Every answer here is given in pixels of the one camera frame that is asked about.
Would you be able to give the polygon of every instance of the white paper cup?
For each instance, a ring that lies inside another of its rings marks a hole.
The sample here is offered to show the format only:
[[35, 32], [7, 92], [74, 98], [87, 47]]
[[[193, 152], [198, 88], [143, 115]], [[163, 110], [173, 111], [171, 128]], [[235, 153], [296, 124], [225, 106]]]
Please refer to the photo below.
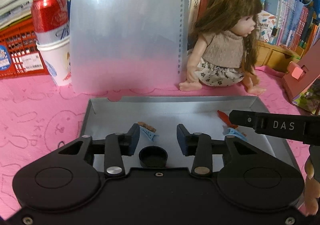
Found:
[[58, 86], [65, 86], [71, 83], [69, 36], [61, 41], [39, 44], [37, 48], [41, 53], [44, 63]]

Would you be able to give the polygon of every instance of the beige doll shirt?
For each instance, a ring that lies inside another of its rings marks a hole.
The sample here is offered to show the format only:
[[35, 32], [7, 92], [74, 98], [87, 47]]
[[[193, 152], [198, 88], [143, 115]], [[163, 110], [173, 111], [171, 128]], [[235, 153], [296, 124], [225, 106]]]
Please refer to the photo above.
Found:
[[240, 68], [243, 56], [243, 37], [231, 31], [220, 34], [202, 33], [207, 48], [202, 58], [215, 66]]

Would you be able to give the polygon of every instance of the doll's hair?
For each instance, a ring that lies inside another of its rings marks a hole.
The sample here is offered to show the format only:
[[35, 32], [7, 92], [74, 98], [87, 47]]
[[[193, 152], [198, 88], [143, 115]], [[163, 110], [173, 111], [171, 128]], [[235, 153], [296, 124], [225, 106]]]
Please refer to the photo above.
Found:
[[[262, 10], [260, 0], [208, 0], [207, 10], [195, 23], [194, 34], [216, 33], [230, 30], [245, 16], [253, 16]], [[257, 62], [256, 29], [244, 37], [244, 70], [252, 73]]]

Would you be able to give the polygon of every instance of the pink table surface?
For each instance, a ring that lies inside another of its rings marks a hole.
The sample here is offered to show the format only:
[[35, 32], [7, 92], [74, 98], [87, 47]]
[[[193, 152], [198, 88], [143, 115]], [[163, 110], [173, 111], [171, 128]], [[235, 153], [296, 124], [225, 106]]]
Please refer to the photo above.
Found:
[[[260, 99], [271, 113], [304, 114], [288, 102], [277, 73], [257, 68], [261, 86], [267, 91]], [[9, 218], [19, 210], [12, 190], [12, 178], [25, 165], [68, 143], [79, 134], [88, 100], [96, 95], [75, 94], [72, 86], [56, 87], [50, 76], [0, 81], [0, 216]], [[98, 96], [119, 100], [121, 96], [233, 96], [247, 95], [241, 84], [226, 88], [204, 87], [181, 92], [175, 86], [161, 89], [108, 91]], [[308, 146], [288, 141], [305, 177]]]

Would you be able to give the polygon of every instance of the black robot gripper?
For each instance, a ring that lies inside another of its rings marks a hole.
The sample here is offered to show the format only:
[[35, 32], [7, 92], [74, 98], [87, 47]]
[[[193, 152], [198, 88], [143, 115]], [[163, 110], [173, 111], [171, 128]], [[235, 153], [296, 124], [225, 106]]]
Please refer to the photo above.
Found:
[[[12, 184], [22, 209], [5, 224], [320, 224], [319, 214], [305, 217], [295, 208], [304, 189], [300, 172], [241, 139], [212, 140], [179, 124], [181, 153], [194, 156], [191, 170], [126, 174], [122, 156], [138, 154], [139, 137], [137, 124], [102, 140], [82, 136], [22, 168]], [[93, 168], [94, 155], [104, 155], [103, 172]], [[222, 155], [218, 172], [212, 155]]]

